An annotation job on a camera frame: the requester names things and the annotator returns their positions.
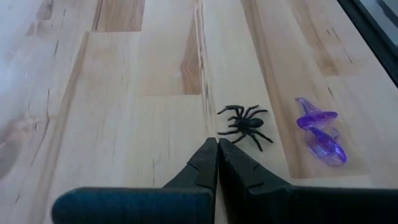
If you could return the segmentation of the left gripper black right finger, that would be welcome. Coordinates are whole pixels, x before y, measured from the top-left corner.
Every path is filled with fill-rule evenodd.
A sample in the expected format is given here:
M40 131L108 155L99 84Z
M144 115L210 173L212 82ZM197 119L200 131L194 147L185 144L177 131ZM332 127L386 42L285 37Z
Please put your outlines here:
M398 189L292 185L228 139L219 140L219 149L233 224L398 224Z

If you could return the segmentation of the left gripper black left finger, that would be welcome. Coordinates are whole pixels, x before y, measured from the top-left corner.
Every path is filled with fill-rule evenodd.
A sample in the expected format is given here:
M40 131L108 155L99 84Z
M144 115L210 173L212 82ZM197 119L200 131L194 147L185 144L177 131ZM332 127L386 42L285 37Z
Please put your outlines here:
M54 201L53 224L214 224L218 143L208 138L161 188L80 187Z

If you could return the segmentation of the purple translucent witch hat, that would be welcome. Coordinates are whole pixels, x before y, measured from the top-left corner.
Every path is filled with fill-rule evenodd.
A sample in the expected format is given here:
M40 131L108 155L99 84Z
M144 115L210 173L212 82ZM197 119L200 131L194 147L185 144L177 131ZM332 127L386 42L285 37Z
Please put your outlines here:
M305 143L316 158L329 166L342 166L347 162L345 151L340 146L340 132L334 127L308 128Z
M321 110L304 97L298 97L295 101L299 103L303 111L303 115L296 120L296 123L302 129L309 127L321 129L338 117L337 112Z

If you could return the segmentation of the black aluminium table frame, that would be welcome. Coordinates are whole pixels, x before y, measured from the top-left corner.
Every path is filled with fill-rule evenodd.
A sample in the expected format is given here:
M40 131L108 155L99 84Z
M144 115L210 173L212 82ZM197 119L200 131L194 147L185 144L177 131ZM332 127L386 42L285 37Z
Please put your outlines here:
M337 0L398 88L398 0Z

